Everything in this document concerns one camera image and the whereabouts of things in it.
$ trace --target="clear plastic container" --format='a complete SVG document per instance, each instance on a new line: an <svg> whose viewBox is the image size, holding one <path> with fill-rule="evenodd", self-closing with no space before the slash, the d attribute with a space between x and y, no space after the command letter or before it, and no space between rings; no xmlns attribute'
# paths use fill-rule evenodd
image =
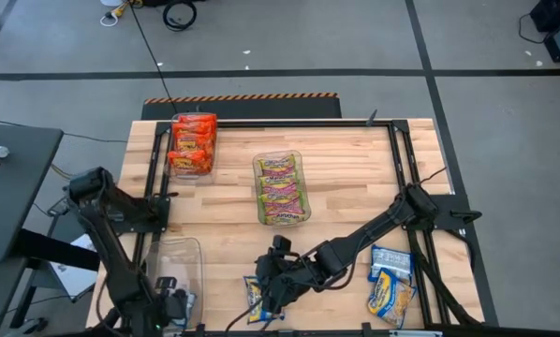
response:
<svg viewBox="0 0 560 337"><path fill-rule="evenodd" d="M200 121L193 121L199 117L213 116L214 127L208 128ZM182 139L178 139L178 127L180 123L190 126L192 131L181 131ZM207 136L198 133L204 131L212 133ZM196 180L199 177L211 175L214 171L215 164L215 150L217 141L217 118L214 113L207 112L187 112L178 113L171 119L171 132L172 148L166 157L166 172L171 178ZM186 168L177 168L170 163L170 156L177 155L180 160L184 161L187 165ZM211 163L208 168L190 168L192 163L209 162Z"/></svg>
<svg viewBox="0 0 560 337"><path fill-rule="evenodd" d="M164 332L195 328L203 315L203 257L199 242L194 238L154 242L144 262L147 277L155 286L155 291L164 290L158 287L162 284L161 278L174 278L175 285L167 287L168 292L173 294L182 289L188 297L188 318L173 319Z"/></svg>
<svg viewBox="0 0 560 337"><path fill-rule="evenodd" d="M302 171L302 156L298 151L258 154L253 158L253 171L258 220L261 224L286 227L309 219L311 207ZM275 203L280 207L276 209L277 212L266 214L266 203Z"/></svg>

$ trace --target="butcher block tabletop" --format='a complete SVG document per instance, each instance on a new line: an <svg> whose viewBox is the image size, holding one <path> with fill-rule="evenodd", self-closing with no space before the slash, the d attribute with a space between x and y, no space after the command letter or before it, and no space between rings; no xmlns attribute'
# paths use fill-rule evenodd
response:
<svg viewBox="0 0 560 337"><path fill-rule="evenodd" d="M408 123L423 179L442 169L445 163L432 119L409 119ZM134 122L130 131L118 186L134 197L143 197L155 125L153 121ZM406 163L400 136L398 141ZM165 162L164 148L162 145L158 160L156 192ZM266 227L258 221L253 157L284 150L296 150L302 155L312 214L297 227ZM232 319L246 310L243 276L255 274L254 261L267 252L274 235L289 238L292 251L305 253L325 240L347 236L386 211L398 193L386 127L220 128L216 153L213 183L187 185L170 180L169 192L178 192L179 196L171 199L169 226L162 235L162 240L192 237L200 242L204 263L201 322L206 330L224 330ZM410 181L407 169L405 176ZM448 194L447 173L436 175L423 187L430 194ZM467 312L481 321L478 291L465 244L439 230L433 235L444 283ZM129 256L132 256L135 238L135 234L120 238ZM421 234L419 238L423 247ZM400 228L376 244L409 251L406 234ZM393 326L369 313L366 306L373 287L367 281L370 254L370 248L359 254L353 280L345 289L309 291L286 307L285 320L273 321L268 330L358 330L362 322L370 322L373 329L392 329ZM100 289L105 274L101 266L96 289ZM438 323L435 295L427 278L426 284L433 321ZM96 294L87 327L98 323ZM106 288L101 313L105 314L110 308ZM261 326L262 323L247 325L244 318L232 330L259 330ZM423 328L418 295L407 308L404 328Z"/></svg>

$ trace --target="yellow snack package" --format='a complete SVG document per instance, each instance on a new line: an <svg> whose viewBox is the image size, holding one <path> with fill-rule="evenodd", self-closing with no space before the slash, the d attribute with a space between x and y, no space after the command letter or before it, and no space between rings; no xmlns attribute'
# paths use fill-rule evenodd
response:
<svg viewBox="0 0 560 337"><path fill-rule="evenodd" d="M280 212L305 213L302 208L300 192L293 192L287 195L267 193L259 198L261 198L261 202L263 202L266 215L274 215Z"/></svg>
<svg viewBox="0 0 560 337"><path fill-rule="evenodd" d="M265 216L265 223L267 225L291 225L301 221L305 221L305 214L277 212L275 214Z"/></svg>
<svg viewBox="0 0 560 337"><path fill-rule="evenodd" d="M259 159L264 176L285 175L295 171L295 155L289 154L280 159Z"/></svg>
<svg viewBox="0 0 560 337"><path fill-rule="evenodd" d="M386 268L380 270L374 291L367 302L370 313L400 329L405 322L405 311L417 288L401 282Z"/></svg>
<svg viewBox="0 0 560 337"><path fill-rule="evenodd" d="M244 285L246 286L246 298L249 307L254 305L261 298L261 288L259 287L258 278L256 276L243 276ZM267 322L276 318L284 319L284 312L273 315L263 310L262 304L258 304L251 310L247 316L246 324Z"/></svg>
<svg viewBox="0 0 560 337"><path fill-rule="evenodd" d="M284 188L297 183L297 173L292 172L289 174L277 176L263 176L259 177L261 189L265 190L268 187Z"/></svg>

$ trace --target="gray floor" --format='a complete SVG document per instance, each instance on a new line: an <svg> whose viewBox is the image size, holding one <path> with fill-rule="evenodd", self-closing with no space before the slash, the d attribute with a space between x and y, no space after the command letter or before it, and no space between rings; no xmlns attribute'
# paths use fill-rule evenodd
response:
<svg viewBox="0 0 560 337"><path fill-rule="evenodd" d="M543 46L517 37L517 19L536 2L416 0L433 68L560 68ZM197 7L197 22L183 33L166 30L157 10L138 10L162 69L421 69L402 0L209 0ZM97 0L18 0L0 33L0 73L153 71L131 13L105 28L98 23L105 11ZM540 37L530 21L523 29ZM484 212L477 231L499 322L560 330L560 77L437 84L467 194ZM373 109L378 117L434 117L422 77L174 79L168 86L173 96L335 91L344 117ZM0 81L0 119L124 139L142 101L164 95L157 80ZM117 175L124 148L66 138L55 163ZM53 204L63 185L50 173L37 203ZM32 210L25 226L44 231L48 222ZM41 303L29 316L50 319L45 333L79 330L89 302Z"/></svg>

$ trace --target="black cable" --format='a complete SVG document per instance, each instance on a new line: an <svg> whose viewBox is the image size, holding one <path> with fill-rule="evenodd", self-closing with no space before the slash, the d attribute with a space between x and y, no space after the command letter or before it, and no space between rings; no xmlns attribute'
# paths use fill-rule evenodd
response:
<svg viewBox="0 0 560 337"><path fill-rule="evenodd" d="M447 167L443 167L443 168L439 169L438 171L436 171L436 172L432 173L432 174L430 175L430 177L428 177L428 178L426 178L426 179L423 179L423 180L421 180L421 181L420 181L420 182L419 182L418 184L419 184L419 185L421 185L421 184L423 184L423 183L425 183L425 182L427 182L427 181L431 180L431 179L432 179L433 177L435 177L435 176L436 176L436 174L438 174L438 173L442 172L442 171L443 171L443 170L445 170L445 169L447 169Z"/></svg>
<svg viewBox="0 0 560 337"><path fill-rule="evenodd" d="M105 327L109 332L113 333L118 337L126 337L123 335L122 332L117 331L116 329L110 327L105 320L103 319L103 315L101 314L101 295L103 295L103 289L105 288L105 284L108 282L108 276L105 276L103 283L101 284L101 288L99 292L96 294L96 318L99 320L99 324Z"/></svg>
<svg viewBox="0 0 560 337"><path fill-rule="evenodd" d="M467 250L469 251L469 265L471 266L471 270L473 271L476 268L476 251L474 250L474 246L471 241L454 229L447 229L446 231L453 237L461 240L462 242L465 242L465 244L467 245Z"/></svg>
<svg viewBox="0 0 560 337"><path fill-rule="evenodd" d="M89 140L100 141L100 142L128 143L128 140L98 139L98 138L94 138L94 137L88 137L88 136L83 136L83 135L71 134L71 133L68 133L68 132L64 132L64 136L75 137L75 138L80 138L80 139L89 139Z"/></svg>
<svg viewBox="0 0 560 337"><path fill-rule="evenodd" d="M12 122L6 122L6 121L0 121L0 124L12 125L12 126L22 126L22 127L31 127L30 125L21 125L21 124L12 123ZM80 139L89 139L89 140L100 141L100 142L117 142L117 143L127 143L128 142L127 140L98 139L98 138L94 138L94 137L77 135L77 134L68 133L68 132L64 132L64 135L69 136L69 137L75 137L75 138L80 138Z"/></svg>
<svg viewBox="0 0 560 337"><path fill-rule="evenodd" d="M228 332L230 331L230 328L232 328L233 325L236 324L236 322L240 321L241 318L245 317L247 314L249 314L253 309L255 309L255 307L257 307L262 301L263 301L263 297L264 295L267 295L266 292L261 293L261 296L259 297L259 300L256 300L255 303L253 303L246 311L244 311L244 313L240 314L238 317L234 318L226 327L226 330L224 330L224 335L226 337L228 337Z"/></svg>
<svg viewBox="0 0 560 337"><path fill-rule="evenodd" d="M288 288L285 287L284 290L282 291L282 294L280 295L280 297L279 297L278 300L276 301L276 305L274 305L274 307L273 307L273 309L272 309L272 315L273 315L273 313L275 313L275 312L278 310L278 308L280 308L280 302L282 301L282 299L284 298L284 296L287 294L287 290L288 290ZM267 328L270 326L270 324L272 324L272 322L273 322L274 320L275 320L275 318L273 318L273 317L270 318L270 320L268 320L267 322L265 322L265 324L263 325L263 328L261 328L261 329L259 330L259 332L265 331L265 329L267 329Z"/></svg>
<svg viewBox="0 0 560 337"><path fill-rule="evenodd" d="M532 43L534 43L534 44L542 44L542 43L544 43L544 41L546 41L546 39L549 38L549 35L550 35L550 34L547 34L541 41L536 41L536 40L533 40L533 39L531 39L531 38L529 38L529 37L524 37L524 36L523 36L523 34L522 34L522 20L523 20L523 18L526 18L526 17L528 17L528 16L530 16L530 13L524 14L524 15L522 15L522 16L520 17L520 19L519 19L519 24L518 24L517 35L519 35L522 39L524 39L524 40L526 40L526 41L528 41L528 42L532 42Z"/></svg>
<svg viewBox="0 0 560 337"><path fill-rule="evenodd" d="M43 209L40 208L35 202L33 202L33 206L35 206L40 212L42 212L43 214L45 214L45 216L51 217L50 215L47 214L47 212L43 211Z"/></svg>
<svg viewBox="0 0 560 337"><path fill-rule="evenodd" d="M88 294L89 292L90 292L90 291L85 292L84 294L78 296L75 300L79 300L80 298L82 298L82 296ZM48 301L48 300L57 300L57 299L62 299L62 298L68 298L68 299L69 299L70 297L69 297L68 295L53 296L53 297L50 297L50 298L47 298L47 299L43 299L43 300L36 300L36 301L30 303L30 305L39 304L39 303L42 303L42 302ZM3 317L3 316L5 316L5 315L7 315L7 314L9 314L9 313L11 313L11 312L14 312L14 311L18 310L18 308L19 308L19 307L16 307L16 308L14 308L14 309L8 310L8 311L6 311L6 312L0 314L0 317Z"/></svg>
<svg viewBox="0 0 560 337"><path fill-rule="evenodd" d="M176 5L185 5L189 7L190 10L193 12L193 16L188 21L188 23L179 23L173 18L168 18L169 10ZM190 0L172 0L166 5L166 8L164 9L164 12L161 15L163 17L163 21L164 24L166 25L166 28L170 29L170 31L172 32L182 32L186 28L193 25L193 23L195 23L195 20L197 19L197 8L195 7L195 5L193 5L193 2Z"/></svg>
<svg viewBox="0 0 560 337"><path fill-rule="evenodd" d="M178 114L178 111L176 110L176 105L174 104L173 100L171 99L171 95L169 94L168 86L166 85L166 80L164 80L164 74L161 73L161 69L159 69L159 66L157 65L157 60L155 59L155 55L153 54L153 51L151 50L151 46L149 46L149 41L147 41L147 37L145 36L145 33L142 31L142 27L140 26L140 22L139 22L139 18L137 17L137 13L135 12L134 7L132 7L132 5L130 5L129 7L130 7L130 10L132 11L132 16L134 17L134 21L137 23L137 26L139 27L140 35L142 36L142 40L145 42L145 45L147 46L147 50L149 51L149 54L151 55L151 59L153 60L153 63L155 65L155 69L157 69L157 74L159 74L159 79L161 79L161 84L163 84L164 89L166 90L166 95L168 95L169 103L171 104L172 108L174 109L174 113Z"/></svg>

